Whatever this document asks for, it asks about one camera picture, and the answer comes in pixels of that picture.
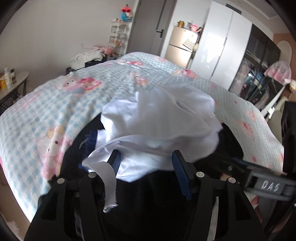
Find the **dark glass cabinet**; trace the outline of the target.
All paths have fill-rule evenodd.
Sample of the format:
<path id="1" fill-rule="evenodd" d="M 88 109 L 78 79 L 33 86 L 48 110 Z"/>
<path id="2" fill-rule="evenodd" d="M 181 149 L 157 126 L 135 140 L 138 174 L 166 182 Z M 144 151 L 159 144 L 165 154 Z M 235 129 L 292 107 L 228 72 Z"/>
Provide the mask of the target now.
<path id="1" fill-rule="evenodd" d="M 283 85 L 264 73 L 280 58 L 280 49 L 258 27 L 252 25 L 247 48 L 229 88 L 231 93 L 264 109 Z"/>

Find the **white wardrobe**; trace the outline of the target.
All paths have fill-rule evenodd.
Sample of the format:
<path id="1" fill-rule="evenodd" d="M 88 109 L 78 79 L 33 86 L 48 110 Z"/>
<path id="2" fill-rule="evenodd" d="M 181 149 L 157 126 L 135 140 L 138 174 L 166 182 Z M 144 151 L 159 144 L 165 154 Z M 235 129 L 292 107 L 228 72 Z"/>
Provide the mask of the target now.
<path id="1" fill-rule="evenodd" d="M 243 60 L 252 22 L 213 1 L 190 69 L 229 90 Z"/>

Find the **white side table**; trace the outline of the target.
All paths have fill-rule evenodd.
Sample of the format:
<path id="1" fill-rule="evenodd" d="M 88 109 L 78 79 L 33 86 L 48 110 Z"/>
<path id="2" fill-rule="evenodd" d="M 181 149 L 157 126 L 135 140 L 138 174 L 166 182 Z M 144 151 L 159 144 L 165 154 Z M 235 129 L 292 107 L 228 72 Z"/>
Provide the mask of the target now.
<path id="1" fill-rule="evenodd" d="M 1 114 L 27 94 L 28 80 L 29 72 L 24 71 L 16 74 L 16 82 L 10 89 L 1 89 Z"/>

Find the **black garment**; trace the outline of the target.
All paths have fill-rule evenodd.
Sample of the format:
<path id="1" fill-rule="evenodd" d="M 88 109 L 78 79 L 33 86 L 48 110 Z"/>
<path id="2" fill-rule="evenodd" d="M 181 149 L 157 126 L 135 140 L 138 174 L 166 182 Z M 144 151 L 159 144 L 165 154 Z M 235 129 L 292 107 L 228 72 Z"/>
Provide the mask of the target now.
<path id="1" fill-rule="evenodd" d="M 215 234 L 213 186 L 190 199 L 181 192 L 174 171 L 156 170 L 133 182 L 116 179 L 108 162 L 82 166 L 84 135 L 102 130 L 98 118 L 81 130 L 66 151 L 61 177 L 70 183 L 74 240 L 207 240 Z"/>

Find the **beige small refrigerator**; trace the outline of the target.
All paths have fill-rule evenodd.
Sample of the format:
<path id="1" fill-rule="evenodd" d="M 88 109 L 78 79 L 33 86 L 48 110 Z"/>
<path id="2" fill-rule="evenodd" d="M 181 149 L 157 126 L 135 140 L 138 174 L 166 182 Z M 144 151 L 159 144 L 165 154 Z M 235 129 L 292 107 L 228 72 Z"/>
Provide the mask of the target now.
<path id="1" fill-rule="evenodd" d="M 186 68 L 198 41 L 198 33 L 180 27 L 174 27 L 166 49 L 165 59 Z"/>

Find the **red blue plush toy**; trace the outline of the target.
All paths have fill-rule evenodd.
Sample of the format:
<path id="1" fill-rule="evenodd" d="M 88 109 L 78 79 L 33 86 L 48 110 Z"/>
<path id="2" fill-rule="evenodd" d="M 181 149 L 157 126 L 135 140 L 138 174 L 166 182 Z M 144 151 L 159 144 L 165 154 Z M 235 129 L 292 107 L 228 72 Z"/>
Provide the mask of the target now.
<path id="1" fill-rule="evenodd" d="M 121 9 L 121 20 L 124 22 L 130 22 L 132 20 L 132 10 L 128 4 Z"/>

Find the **blue checked cartoon bedsheet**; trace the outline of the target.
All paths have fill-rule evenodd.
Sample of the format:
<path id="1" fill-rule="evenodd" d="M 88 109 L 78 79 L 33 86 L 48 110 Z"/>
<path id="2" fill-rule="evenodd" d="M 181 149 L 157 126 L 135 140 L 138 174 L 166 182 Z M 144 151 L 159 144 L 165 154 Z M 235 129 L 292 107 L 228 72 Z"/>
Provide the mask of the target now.
<path id="1" fill-rule="evenodd" d="M 134 52 L 50 80 L 1 115 L 1 166 L 27 219 L 33 219 L 38 198 L 59 173 L 66 150 L 104 105 L 175 82 L 186 82 L 214 99 L 218 120 L 229 126 L 245 160 L 282 171 L 284 148 L 253 104 L 192 70 Z"/>

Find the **white shirt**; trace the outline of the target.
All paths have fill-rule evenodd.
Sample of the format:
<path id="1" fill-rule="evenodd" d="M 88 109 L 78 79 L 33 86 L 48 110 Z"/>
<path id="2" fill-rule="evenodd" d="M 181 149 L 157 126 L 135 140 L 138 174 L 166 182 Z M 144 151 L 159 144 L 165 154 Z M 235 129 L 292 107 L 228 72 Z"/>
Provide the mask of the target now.
<path id="1" fill-rule="evenodd" d="M 125 182 L 156 170 L 171 171 L 175 150 L 190 163 L 209 156 L 222 130 L 214 99 L 185 82 L 112 100 L 103 107 L 100 121 L 102 130 L 87 138 L 82 165 L 107 162 L 117 150 L 121 161 L 116 179 Z"/>

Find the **grey door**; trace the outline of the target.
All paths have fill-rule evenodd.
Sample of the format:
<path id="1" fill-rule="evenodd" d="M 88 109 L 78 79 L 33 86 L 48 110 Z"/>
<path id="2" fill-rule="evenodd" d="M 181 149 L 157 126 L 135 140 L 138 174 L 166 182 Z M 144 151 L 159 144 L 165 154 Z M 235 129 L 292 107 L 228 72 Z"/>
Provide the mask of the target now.
<path id="1" fill-rule="evenodd" d="M 126 52 L 159 56 L 175 5 L 174 0 L 139 1 Z"/>

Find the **pile of white clothes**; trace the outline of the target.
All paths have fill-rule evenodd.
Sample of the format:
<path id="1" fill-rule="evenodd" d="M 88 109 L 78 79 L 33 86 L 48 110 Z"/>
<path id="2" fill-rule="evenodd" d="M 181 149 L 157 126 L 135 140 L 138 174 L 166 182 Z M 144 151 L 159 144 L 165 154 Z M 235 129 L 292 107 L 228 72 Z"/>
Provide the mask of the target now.
<path id="1" fill-rule="evenodd" d="M 105 57 L 105 54 L 100 49 L 92 49 L 86 52 L 77 53 L 70 60 L 70 67 L 74 70 L 78 70 L 85 67 L 85 64 L 90 61 L 101 61 Z"/>

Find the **white shelf rack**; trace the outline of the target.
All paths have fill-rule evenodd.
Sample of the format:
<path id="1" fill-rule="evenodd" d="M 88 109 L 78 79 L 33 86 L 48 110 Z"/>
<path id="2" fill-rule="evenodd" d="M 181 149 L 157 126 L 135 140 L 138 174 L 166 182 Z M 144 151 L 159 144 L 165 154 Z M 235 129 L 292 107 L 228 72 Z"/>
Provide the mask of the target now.
<path id="1" fill-rule="evenodd" d="M 120 19 L 113 19 L 109 32 L 108 46 L 112 49 L 110 56 L 113 59 L 122 55 L 126 42 L 127 25 Z"/>

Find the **white bottle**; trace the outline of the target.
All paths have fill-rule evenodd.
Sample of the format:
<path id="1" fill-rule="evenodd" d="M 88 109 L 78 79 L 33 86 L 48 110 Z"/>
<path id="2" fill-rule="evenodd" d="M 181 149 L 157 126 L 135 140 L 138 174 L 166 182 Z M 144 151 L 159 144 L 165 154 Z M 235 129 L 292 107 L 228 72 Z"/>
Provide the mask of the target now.
<path id="1" fill-rule="evenodd" d="M 8 67 L 4 68 L 4 77 L 5 77 L 7 89 L 10 89 L 13 86 L 13 81 L 11 78 L 11 71 Z"/>

